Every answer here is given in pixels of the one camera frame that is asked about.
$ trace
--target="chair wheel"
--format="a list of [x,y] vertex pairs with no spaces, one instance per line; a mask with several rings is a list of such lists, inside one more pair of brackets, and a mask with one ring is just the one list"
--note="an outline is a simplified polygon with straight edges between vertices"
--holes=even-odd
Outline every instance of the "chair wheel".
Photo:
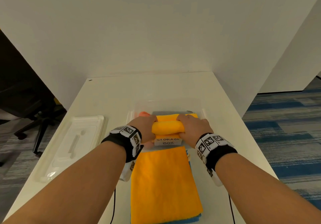
[[38,151],[38,153],[36,153],[36,157],[40,158],[42,156],[42,152]]
[[16,135],[18,137],[19,140],[23,140],[27,137],[27,135],[25,133],[20,133],[18,135]]

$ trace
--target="wire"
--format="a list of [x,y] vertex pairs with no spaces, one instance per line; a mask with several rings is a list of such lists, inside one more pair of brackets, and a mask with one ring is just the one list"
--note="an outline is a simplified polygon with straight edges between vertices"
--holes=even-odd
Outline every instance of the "wire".
[[110,224],[113,222],[113,219],[114,219],[114,214],[115,214],[115,203],[116,203],[116,189],[114,191],[114,210],[113,210],[113,217],[111,218],[111,222]]
[[229,200],[230,200],[230,207],[231,207],[231,212],[232,212],[232,217],[233,217],[233,223],[235,224],[235,219],[234,219],[234,214],[233,214],[233,208],[232,208],[232,202],[231,202],[230,195],[229,195]]

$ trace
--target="black wristband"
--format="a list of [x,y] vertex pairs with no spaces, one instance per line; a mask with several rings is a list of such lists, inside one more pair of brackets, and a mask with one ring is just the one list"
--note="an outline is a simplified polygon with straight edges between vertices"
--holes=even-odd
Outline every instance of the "black wristband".
[[215,165],[219,161],[219,159],[229,153],[237,153],[236,149],[229,145],[222,145],[216,147],[214,150],[212,150],[209,155],[206,157],[207,163],[206,167],[207,169],[213,169],[215,171]]
[[[136,130],[131,134],[131,136],[133,136],[136,132],[138,132],[139,137],[142,138],[142,134],[141,132],[135,128]],[[137,145],[137,149],[136,149],[136,156],[133,157],[133,145],[131,144],[130,138],[125,137],[124,135],[120,134],[120,133],[110,133],[106,138],[104,138],[102,140],[101,143],[105,142],[105,141],[111,141],[115,144],[118,144],[122,147],[124,147],[125,151],[126,151],[126,163],[135,160],[139,153],[142,151],[142,148],[144,147],[144,145]]]

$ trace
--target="white table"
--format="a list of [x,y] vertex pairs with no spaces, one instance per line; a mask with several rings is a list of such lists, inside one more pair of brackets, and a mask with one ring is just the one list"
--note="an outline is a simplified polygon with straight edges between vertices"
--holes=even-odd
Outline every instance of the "white table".
[[[276,177],[255,140],[228,99],[212,72],[179,74],[129,75],[87,79],[71,105],[53,139],[71,117],[103,115],[105,124],[101,139],[107,131],[126,123],[128,112],[138,100],[164,100],[167,98],[200,98],[214,132],[230,141],[248,160]],[[8,218],[45,184],[36,181],[37,170],[46,163],[46,155],[57,150],[51,140],[26,184],[11,207]],[[191,154],[191,167],[204,212],[199,223],[233,223],[226,189],[216,187],[208,176],[203,163]],[[130,181],[119,181],[116,191],[116,209],[113,224],[130,223]],[[113,210],[113,197],[99,223],[109,223]],[[233,205],[235,223],[244,223]]]

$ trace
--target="floor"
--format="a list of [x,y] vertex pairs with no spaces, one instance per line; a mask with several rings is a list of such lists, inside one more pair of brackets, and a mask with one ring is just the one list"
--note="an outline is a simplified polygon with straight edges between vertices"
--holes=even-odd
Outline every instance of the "floor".
[[[13,135],[30,122],[29,119],[19,119],[0,125],[0,162],[5,162],[0,167],[0,223],[38,161],[32,152],[38,129],[27,131],[28,136],[24,140],[18,140]],[[46,148],[57,127],[58,124],[48,126],[39,147],[40,151]]]
[[[258,95],[243,117],[247,128],[281,181],[321,210],[321,80],[299,93]],[[0,222],[6,216],[38,158],[32,153],[37,129],[18,140],[20,119],[0,125]],[[58,125],[49,126],[45,149]]]
[[243,121],[278,178],[321,210],[321,80],[257,95]]

